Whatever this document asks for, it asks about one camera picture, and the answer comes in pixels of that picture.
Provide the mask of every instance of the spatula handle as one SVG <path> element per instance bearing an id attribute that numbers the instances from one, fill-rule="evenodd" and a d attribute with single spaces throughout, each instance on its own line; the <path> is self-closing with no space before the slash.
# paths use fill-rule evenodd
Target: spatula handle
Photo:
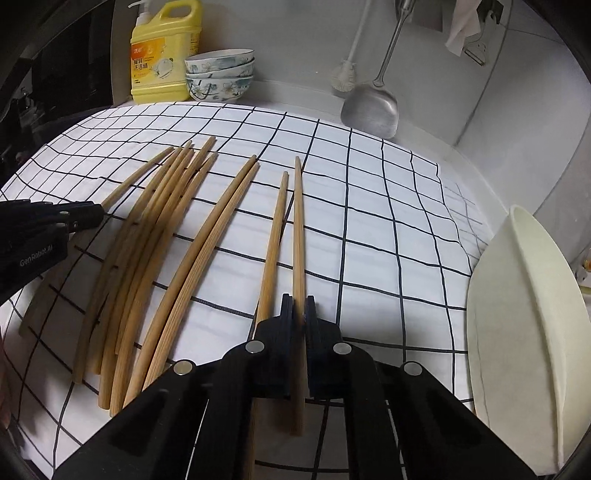
<path id="1" fill-rule="evenodd" d="M 410 15 L 410 12 L 413 11 L 414 2 L 415 0 L 402 0 L 402 3 L 400 5 L 400 16 L 398 17 L 396 29 L 394 30 L 394 34 L 392 35 L 392 39 L 390 40 L 390 45 L 388 46 L 388 51 L 386 52 L 386 56 L 384 57 L 382 66 L 379 68 L 378 76 L 374 80 L 375 87 L 381 88 L 384 86 L 384 73 L 386 73 L 386 69 L 388 68 L 388 64 L 390 63 L 390 58 L 392 58 L 392 52 L 394 51 L 394 47 L 396 46 L 396 42 L 398 41 L 398 37 L 400 36 L 402 25 Z"/>

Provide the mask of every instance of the bamboo chopstick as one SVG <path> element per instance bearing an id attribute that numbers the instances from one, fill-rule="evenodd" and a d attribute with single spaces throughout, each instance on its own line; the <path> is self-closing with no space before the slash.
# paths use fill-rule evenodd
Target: bamboo chopstick
<path id="1" fill-rule="evenodd" d="M 145 244 L 148 240 L 150 232 L 155 225 L 156 220 L 160 216 L 174 185 L 182 174 L 189 158 L 191 143 L 187 142 L 183 149 L 178 154 L 173 165 L 164 175 L 164 178 L 158 189 L 150 199 L 148 206 L 142 215 L 142 221 L 138 226 L 137 241 L 133 244 L 128 244 L 130 250 L 130 261 L 124 276 L 124 282 L 120 286 L 120 290 L 115 300 L 113 313 L 109 319 L 109 326 L 106 330 L 105 346 L 103 348 L 103 357 L 100 365 L 100 383 L 99 383 L 99 407 L 107 409 L 111 404 L 111 389 L 113 386 L 113 376 L 115 374 L 115 345 L 117 343 L 117 335 L 119 333 L 119 324 L 123 316 L 123 308 L 129 289 L 133 280 L 135 269 L 138 266 L 140 256 L 144 250 Z"/>
<path id="2" fill-rule="evenodd" d="M 88 343 L 90 341 L 90 334 L 92 333 L 92 326 L 95 318 L 98 314 L 100 306 L 105 301 L 106 292 L 105 289 L 108 286 L 109 277 L 112 276 L 111 269 L 115 264 L 115 260 L 123 247 L 123 244 L 129 235 L 130 229 L 134 226 L 135 221 L 139 218 L 144 208 L 148 204 L 152 194 L 159 185 L 162 177 L 164 177 L 166 171 L 170 168 L 174 161 L 174 157 L 169 157 L 166 162 L 157 170 L 154 177 L 148 183 L 148 186 L 144 189 L 142 194 L 136 200 L 133 208 L 129 212 L 129 215 L 125 219 L 125 222 L 117 232 L 117 235 L 111 246 L 109 252 L 103 262 L 99 275 L 95 281 L 95 285 L 92 289 L 93 295 L 90 298 L 90 302 L 86 307 L 84 319 L 82 320 L 82 327 L 78 335 L 78 344 L 76 346 L 76 354 L 74 356 L 74 368 L 73 368 L 73 381 L 75 383 L 82 383 L 86 369 L 86 355 L 88 353 Z"/>
<path id="3" fill-rule="evenodd" d="M 281 227 L 283 225 L 283 216 L 285 215 L 288 179 L 288 173 L 286 171 L 283 172 L 279 193 L 277 195 L 277 202 L 275 204 L 275 212 L 273 214 L 273 223 L 271 224 L 271 233 L 269 234 L 265 268 L 262 272 L 261 293 L 259 295 L 258 307 L 256 308 L 255 331 L 259 323 L 263 320 L 267 320 L 273 314 L 275 281 L 277 279 L 277 259 L 279 259 Z"/>
<path id="4" fill-rule="evenodd" d="M 137 283 L 134 283 L 136 278 L 136 271 L 139 268 L 139 263 L 144 255 L 147 244 L 152 236 L 153 230 L 158 223 L 158 219 L 162 214 L 162 211 L 166 207 L 171 195 L 181 176 L 184 173 L 184 169 L 189 164 L 193 156 L 191 150 L 191 143 L 187 142 L 182 152 L 178 155 L 178 163 L 174 171 L 172 168 L 167 172 L 167 176 L 164 176 L 160 191 L 154 193 L 154 197 L 150 200 L 150 203 L 146 207 L 144 214 L 142 215 L 142 221 L 140 222 L 140 233 L 138 235 L 137 243 L 134 246 L 131 260 L 129 261 L 129 268 L 125 273 L 124 282 L 122 286 L 122 295 L 119 297 L 120 303 L 115 304 L 114 316 L 118 322 L 125 321 L 129 316 L 131 304 L 134 301 L 135 292 L 137 290 Z"/>
<path id="5" fill-rule="evenodd" d="M 164 368 L 164 364 L 166 362 L 166 358 L 168 357 L 168 353 L 170 352 L 170 348 L 173 345 L 174 339 L 177 335 L 178 328 L 180 327 L 181 321 L 184 317 L 185 311 L 191 300 L 191 295 L 195 291 L 199 281 L 201 280 L 205 269 L 209 265 L 209 261 L 217 245 L 217 242 L 220 240 L 222 234 L 226 230 L 228 222 L 232 217 L 234 210 L 236 209 L 240 200 L 244 196 L 248 186 L 250 185 L 252 179 L 256 175 L 259 169 L 259 163 L 255 163 L 251 170 L 248 172 L 244 181 L 236 190 L 236 193 L 232 195 L 231 200 L 228 202 L 226 207 L 224 208 L 220 218 L 217 220 L 215 226 L 212 229 L 212 232 L 207 237 L 207 240 L 203 244 L 203 248 L 199 252 L 195 263 L 191 267 L 189 274 L 187 275 L 187 279 L 184 282 L 183 288 L 181 289 L 180 294 L 177 297 L 177 300 L 174 302 L 173 309 L 168 316 L 168 320 L 164 329 L 162 331 L 162 335 L 160 336 L 160 340 L 158 341 L 158 346 L 154 352 L 154 357 L 152 362 L 150 363 L 150 368 L 148 370 L 148 374 L 146 376 L 146 380 L 144 382 L 144 387 L 150 385 L 156 378 L 160 376 L 162 370 Z"/>
<path id="6" fill-rule="evenodd" d="M 154 350 L 158 345 L 158 340 L 162 333 L 162 329 L 166 323 L 168 318 L 168 314 L 173 307 L 174 301 L 176 300 L 178 293 L 183 288 L 183 284 L 189 271 L 191 270 L 191 266 L 195 262 L 197 255 L 201 251 L 203 244 L 207 240 L 207 237 L 211 233 L 213 227 L 215 226 L 217 220 L 219 219 L 220 215 L 222 214 L 224 208 L 232 198 L 232 195 L 240 184 L 242 180 L 246 177 L 254 163 L 256 162 L 256 157 L 251 157 L 244 166 L 240 169 L 236 177 L 232 180 L 226 191 L 217 201 L 216 205 L 213 207 L 212 211 L 209 213 L 209 216 L 203 222 L 203 225 L 199 229 L 199 232 L 195 236 L 195 239 L 189 246 L 187 253 L 183 257 L 180 265 L 170 285 L 166 289 L 163 299 L 160 301 L 160 305 L 158 305 L 158 310 L 152 318 L 150 322 L 150 327 L 144 341 L 142 343 L 142 349 L 139 351 L 139 358 L 135 363 L 133 373 L 131 375 L 131 380 L 129 381 L 129 387 L 127 389 L 127 394 L 125 395 L 124 405 L 127 405 L 130 401 L 132 401 L 141 391 L 142 387 L 144 386 L 145 376 L 148 372 L 148 368 L 150 367 L 150 362 L 152 361 L 152 356 L 154 354 Z"/>
<path id="7" fill-rule="evenodd" d="M 167 147 L 159 154 L 155 155 L 152 159 L 138 168 L 135 172 L 133 172 L 125 181 L 119 185 L 115 190 L 111 192 L 111 194 L 103 200 L 101 203 L 103 209 L 105 211 L 110 210 L 111 207 L 123 196 L 125 191 L 134 184 L 137 180 L 139 180 L 150 168 L 156 165 L 160 160 L 165 158 L 169 153 L 173 150 L 172 147 Z M 60 276 L 63 276 L 63 272 L 70 271 L 70 268 L 74 265 L 76 260 L 82 255 L 81 252 L 77 252 L 79 255 L 76 255 L 76 250 L 74 250 L 74 245 L 81 245 L 82 243 L 88 243 L 96 233 L 97 229 L 86 230 L 83 232 L 75 233 L 69 241 L 68 244 L 68 258 L 66 258 L 61 263 L 52 267 L 49 272 L 47 272 L 46 276 L 43 278 L 41 284 L 33 294 L 33 298 L 31 299 L 31 303 L 27 307 L 27 311 L 25 312 L 24 317 L 22 318 L 20 332 L 22 333 L 23 330 L 32 324 L 32 320 L 36 314 L 38 314 L 38 310 L 42 304 L 41 300 L 45 296 L 46 292 L 49 291 L 49 285 L 54 281 L 57 280 Z M 65 278 L 61 279 L 59 283 L 63 283 Z"/>
<path id="8" fill-rule="evenodd" d="M 269 234 L 269 243 L 267 245 L 267 257 L 265 258 L 265 268 L 262 272 L 261 293 L 259 294 L 259 303 L 256 308 L 255 332 L 256 327 L 263 320 L 267 320 L 273 314 L 273 301 L 275 299 L 275 281 L 277 279 L 277 259 L 279 258 L 279 247 L 281 243 L 281 227 L 285 215 L 285 200 L 287 198 L 288 173 L 285 171 L 281 177 L 277 203 L 273 214 L 273 223 L 271 224 L 271 233 Z M 244 480 L 250 480 L 255 466 L 255 420 L 258 402 L 256 398 L 252 402 L 251 421 L 248 430 L 248 455 L 245 458 Z"/>
<path id="9" fill-rule="evenodd" d="M 291 433 L 304 433 L 306 391 L 306 350 L 304 349 L 304 302 L 306 300 L 306 254 L 304 251 L 304 192 L 300 158 L 295 158 L 294 176 L 294 235 L 293 235 L 293 296 L 296 331 L 291 369 Z"/>
<path id="10" fill-rule="evenodd" d="M 162 152 L 152 158 L 149 162 L 142 165 L 138 168 L 135 172 L 133 172 L 127 179 L 119 185 L 115 190 L 113 190 L 107 198 L 105 198 L 100 204 L 104 208 L 105 211 L 110 210 L 111 207 L 117 203 L 117 201 L 123 196 L 125 191 L 131 187 L 140 177 L 144 175 L 154 164 L 162 160 L 166 157 L 169 153 L 173 150 L 172 147 L 165 148 Z"/>
<path id="11" fill-rule="evenodd" d="M 196 157 L 194 163 L 201 165 L 202 157 L 204 157 L 207 153 L 205 146 L 203 147 L 202 152 L 203 155 L 201 155 L 201 157 L 199 158 Z M 127 392 L 127 386 L 129 382 L 130 363 L 132 360 L 132 355 L 134 353 L 134 341 L 138 334 L 138 329 L 141 325 L 141 320 L 144 318 L 145 315 L 145 309 L 148 305 L 150 291 L 152 289 L 152 282 L 156 279 L 158 273 L 160 272 L 160 269 L 162 268 L 162 264 L 164 263 L 164 259 L 166 258 L 166 254 L 168 252 L 168 247 L 170 246 L 173 240 L 173 233 L 176 231 L 179 224 L 183 221 L 185 212 L 189 206 L 189 203 L 191 202 L 191 198 L 193 197 L 199 186 L 203 183 L 205 175 L 211 169 L 213 163 L 216 161 L 216 158 L 217 153 L 213 153 L 209 157 L 203 168 L 201 168 L 199 173 L 197 173 L 197 175 L 193 177 L 193 180 L 191 181 L 189 186 L 187 186 L 187 189 L 183 192 L 183 196 L 178 202 L 176 208 L 174 209 L 174 212 L 172 214 L 172 217 L 168 221 L 168 224 L 166 224 L 164 232 L 160 235 L 160 239 L 158 240 L 158 245 L 156 249 L 150 255 L 150 261 L 141 277 L 141 283 L 135 295 L 134 304 L 129 314 L 129 318 L 127 318 L 125 322 L 125 327 L 123 328 L 123 323 L 119 327 L 119 333 L 123 333 L 121 335 L 121 342 L 117 356 L 117 365 L 115 367 L 115 376 L 113 380 L 113 389 L 111 392 L 112 416 L 118 414 L 120 410 L 123 408 L 125 394 Z M 191 168 L 189 168 L 186 171 L 185 175 L 187 177 L 190 177 L 192 175 Z M 184 181 L 183 179 L 179 185 L 182 189 L 184 189 L 186 181 Z"/>
<path id="12" fill-rule="evenodd" d="M 181 154 L 183 148 L 177 147 L 175 151 L 170 155 L 170 167 L 166 171 L 162 181 L 158 185 L 156 191 L 150 198 L 148 205 L 144 209 L 142 214 L 142 219 L 144 222 L 140 222 L 138 226 L 131 230 L 130 235 L 125 239 L 125 243 L 121 248 L 117 260 L 115 261 L 115 265 L 117 265 L 117 273 L 115 274 L 115 278 L 111 282 L 109 292 L 107 294 L 107 301 L 103 310 L 100 314 L 99 324 L 95 327 L 94 331 L 92 332 L 92 336 L 90 338 L 90 347 L 89 347 L 89 354 L 88 354 L 88 369 L 94 374 L 100 374 L 100 368 L 102 363 L 103 357 L 103 350 L 105 346 L 105 338 L 108 331 L 108 326 L 111 320 L 113 319 L 113 309 L 115 308 L 116 301 L 120 295 L 123 295 L 121 284 L 125 278 L 125 274 L 128 271 L 128 265 L 130 260 L 132 259 L 132 252 L 136 246 L 137 238 L 141 233 L 141 228 L 145 226 L 145 211 L 147 209 L 152 208 L 154 205 L 155 199 L 157 196 L 160 195 L 162 192 L 163 184 L 167 178 L 170 178 L 171 172 L 175 169 L 177 160 L 179 155 Z"/>
<path id="13" fill-rule="evenodd" d="M 190 163 L 190 165 L 188 165 L 187 169 L 184 172 L 182 172 L 180 180 L 178 181 L 178 183 L 176 185 L 174 185 L 174 189 L 173 189 L 172 193 L 170 194 L 170 197 L 166 201 L 166 204 L 165 204 L 164 208 L 162 209 L 162 212 L 160 213 L 157 220 L 155 221 L 154 227 L 152 228 L 152 231 L 150 232 L 150 237 L 148 238 L 147 244 L 144 247 L 144 250 L 142 251 L 142 256 L 141 256 L 138 266 L 135 270 L 134 277 L 132 279 L 132 283 L 131 283 L 131 286 L 129 289 L 129 294 L 128 294 L 127 300 L 125 302 L 125 309 L 124 309 L 123 317 L 121 319 L 121 324 L 119 326 L 119 333 L 117 335 L 117 343 L 115 345 L 115 353 L 117 355 L 119 354 L 119 347 L 121 345 L 121 340 L 123 338 L 123 334 L 125 331 L 125 323 L 127 322 L 129 315 L 131 314 L 131 309 L 132 309 L 132 307 L 139 308 L 137 305 L 134 305 L 135 297 L 137 295 L 139 285 L 142 282 L 144 282 L 144 271 L 148 267 L 148 264 L 150 262 L 152 262 L 152 252 L 154 251 L 154 248 L 156 248 L 157 244 L 159 242 L 161 242 L 160 235 L 164 232 L 169 221 L 171 220 L 171 215 L 173 215 L 173 213 L 176 211 L 176 208 L 179 204 L 180 198 L 185 193 L 185 190 L 187 189 L 187 185 L 189 184 L 189 181 L 196 174 L 197 170 L 199 170 L 201 168 L 201 166 L 203 165 L 205 157 L 207 156 L 207 153 L 209 153 L 209 150 L 213 147 L 213 144 L 215 143 L 215 141 L 216 141 L 215 137 L 209 137 L 207 139 L 207 141 L 203 144 L 203 146 L 201 147 L 201 150 L 194 156 L 193 161 Z M 204 178 L 205 178 L 204 175 L 199 176 L 199 179 L 201 179 L 201 181 L 203 181 Z M 185 200 L 187 206 L 189 205 L 190 197 Z M 180 212 L 177 215 L 177 217 L 175 217 L 176 222 L 180 223 L 183 216 L 184 216 L 184 210 L 182 212 Z M 173 231 L 170 232 L 170 241 L 172 241 L 172 235 L 173 235 L 174 231 L 176 230 L 177 226 L 178 225 L 176 225 L 174 227 Z M 151 288 L 151 281 L 147 285 L 147 290 L 144 291 L 143 295 L 147 296 L 150 292 L 150 288 Z M 138 304 L 141 305 L 142 303 L 143 303 L 143 300 L 138 300 Z"/>

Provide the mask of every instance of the bottle label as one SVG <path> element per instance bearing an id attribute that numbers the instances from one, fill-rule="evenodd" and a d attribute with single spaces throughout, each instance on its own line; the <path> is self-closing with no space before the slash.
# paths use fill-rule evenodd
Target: bottle label
<path id="1" fill-rule="evenodd" d="M 198 43 L 198 33 L 182 33 L 132 43 L 131 86 L 183 82 L 185 55 L 194 55 L 193 50 L 197 51 Z"/>
<path id="2" fill-rule="evenodd" d="M 191 33 L 191 44 L 189 45 L 189 57 L 196 55 L 199 49 L 199 33 Z"/>

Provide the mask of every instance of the metal spatula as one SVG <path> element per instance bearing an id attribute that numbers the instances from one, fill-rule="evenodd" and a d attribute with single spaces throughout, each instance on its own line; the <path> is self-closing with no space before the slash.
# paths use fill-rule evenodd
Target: metal spatula
<path id="1" fill-rule="evenodd" d="M 380 138 L 392 138 L 398 128 L 398 102 L 384 88 L 384 73 L 402 30 L 404 21 L 413 11 L 415 0 L 402 0 L 396 29 L 378 76 L 373 82 L 357 85 L 349 94 L 340 111 L 340 120 L 347 127 L 356 128 Z"/>

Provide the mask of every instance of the dish soap bottle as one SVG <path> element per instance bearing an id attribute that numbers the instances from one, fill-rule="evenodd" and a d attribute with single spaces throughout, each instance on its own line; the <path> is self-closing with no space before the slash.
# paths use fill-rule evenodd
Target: dish soap bottle
<path id="1" fill-rule="evenodd" d="M 184 60 L 197 53 L 202 7 L 199 0 L 175 0 L 150 17 L 150 0 L 142 5 L 131 34 L 131 95 L 136 103 L 179 102 L 189 98 Z M 184 17 L 172 10 L 189 7 Z"/>

